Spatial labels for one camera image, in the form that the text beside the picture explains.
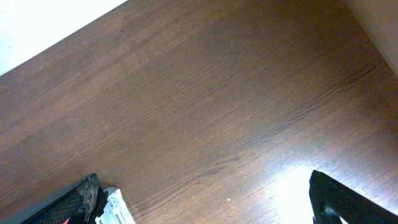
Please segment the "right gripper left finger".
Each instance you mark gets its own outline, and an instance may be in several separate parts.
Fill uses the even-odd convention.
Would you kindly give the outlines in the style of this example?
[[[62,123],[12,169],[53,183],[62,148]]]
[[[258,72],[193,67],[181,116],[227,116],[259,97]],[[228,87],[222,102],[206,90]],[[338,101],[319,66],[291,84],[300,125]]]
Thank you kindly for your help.
[[[102,216],[108,192],[90,174],[45,200],[11,215],[1,224],[94,224]]]

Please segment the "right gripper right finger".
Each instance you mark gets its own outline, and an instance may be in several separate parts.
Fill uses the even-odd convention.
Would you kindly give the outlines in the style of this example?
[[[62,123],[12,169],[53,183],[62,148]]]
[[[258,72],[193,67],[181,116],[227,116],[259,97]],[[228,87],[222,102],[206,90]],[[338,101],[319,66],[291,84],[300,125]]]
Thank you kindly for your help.
[[[314,223],[397,223],[397,215],[317,170],[309,196]]]

